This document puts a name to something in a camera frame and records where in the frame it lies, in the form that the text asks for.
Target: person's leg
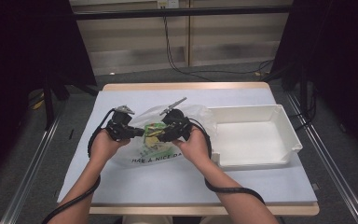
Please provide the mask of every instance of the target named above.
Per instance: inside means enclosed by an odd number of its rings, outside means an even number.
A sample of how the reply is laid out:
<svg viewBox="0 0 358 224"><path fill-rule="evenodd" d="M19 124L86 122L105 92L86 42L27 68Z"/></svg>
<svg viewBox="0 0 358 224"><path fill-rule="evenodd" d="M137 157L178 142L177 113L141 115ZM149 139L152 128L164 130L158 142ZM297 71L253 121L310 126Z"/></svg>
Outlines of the person's leg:
<svg viewBox="0 0 358 224"><path fill-rule="evenodd" d="M173 221L165 216L124 216L123 224L173 224Z"/></svg>
<svg viewBox="0 0 358 224"><path fill-rule="evenodd" d="M232 224L229 216L203 217L200 224Z"/></svg>

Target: person's arm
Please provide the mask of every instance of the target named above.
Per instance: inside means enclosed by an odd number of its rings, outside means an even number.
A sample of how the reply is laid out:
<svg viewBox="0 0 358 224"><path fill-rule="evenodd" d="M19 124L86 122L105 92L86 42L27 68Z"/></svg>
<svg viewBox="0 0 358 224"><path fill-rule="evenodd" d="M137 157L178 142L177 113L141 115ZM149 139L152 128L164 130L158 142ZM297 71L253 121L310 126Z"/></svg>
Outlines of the person's arm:
<svg viewBox="0 0 358 224"><path fill-rule="evenodd" d="M172 141L213 186L218 188L239 188L241 185L224 173L208 156L207 145L202 132L192 128L188 141ZM234 223L278 223L267 207L255 196L246 193L216 193Z"/></svg>
<svg viewBox="0 0 358 224"><path fill-rule="evenodd" d="M120 147L127 145L129 142L130 139L116 142L111 139L106 130L100 131L92 144L91 157L89 158L89 162L84 168L83 173L62 199L59 206L89 190L97 181L98 176L107 161L116 154ZM93 194L79 203L65 209L55 216L49 223L88 223L92 195Z"/></svg>

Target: person's left arm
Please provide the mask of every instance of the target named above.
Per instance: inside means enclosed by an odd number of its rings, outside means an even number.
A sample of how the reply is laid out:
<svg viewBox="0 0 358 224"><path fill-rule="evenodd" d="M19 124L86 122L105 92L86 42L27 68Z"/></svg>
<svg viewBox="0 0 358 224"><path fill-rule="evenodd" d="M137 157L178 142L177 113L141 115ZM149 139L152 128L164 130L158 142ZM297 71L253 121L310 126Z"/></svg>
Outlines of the person's left arm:
<svg viewBox="0 0 358 224"><path fill-rule="evenodd" d="M130 139L123 139L119 142L114 141L106 130L100 131L92 144L89 162L59 206L89 190L97 181L109 159L116 154L120 147L127 145L129 142ZM52 218L49 223L88 223L92 196L93 194L65 209Z"/></svg>

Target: white plastic bag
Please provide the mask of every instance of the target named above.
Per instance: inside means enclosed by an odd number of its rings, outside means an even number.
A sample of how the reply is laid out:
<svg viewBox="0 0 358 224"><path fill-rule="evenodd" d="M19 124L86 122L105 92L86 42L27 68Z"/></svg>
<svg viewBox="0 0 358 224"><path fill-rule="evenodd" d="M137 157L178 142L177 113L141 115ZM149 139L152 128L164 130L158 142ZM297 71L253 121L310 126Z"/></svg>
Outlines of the white plastic bag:
<svg viewBox="0 0 358 224"><path fill-rule="evenodd" d="M130 126L144 129L146 125L161 123L166 114L160 113L166 109L167 105L160 105L150 108L142 115L133 118ZM199 122L211 137L216 136L216 122L210 109L203 105L178 105L185 117ZM163 161L173 160L182 156L181 150L173 143L157 143L156 146L150 146L145 143L143 137L135 137L130 143L121 147L117 154L112 158L113 162L123 166L151 165Z"/></svg>

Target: plastic bag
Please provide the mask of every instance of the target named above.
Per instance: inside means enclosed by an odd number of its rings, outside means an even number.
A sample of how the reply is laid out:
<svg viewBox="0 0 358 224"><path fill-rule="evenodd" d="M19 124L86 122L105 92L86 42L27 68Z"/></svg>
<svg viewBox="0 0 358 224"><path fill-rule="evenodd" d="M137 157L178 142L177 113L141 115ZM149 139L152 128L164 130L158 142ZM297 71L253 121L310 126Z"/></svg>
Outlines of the plastic bag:
<svg viewBox="0 0 358 224"><path fill-rule="evenodd" d="M111 160L123 166L139 166L156 164L181 157L181 150L173 143L160 143L150 137L153 136L153 132L158 132L158 130L165 127L161 120L166 114L160 115L160 113L167 107L167 105L155 106L142 115L133 118L129 125L145 129L144 136L131 139L130 143L120 148ZM199 122L212 138L216 136L216 122L212 111L206 106L178 105L176 109L180 109L185 117Z"/></svg>

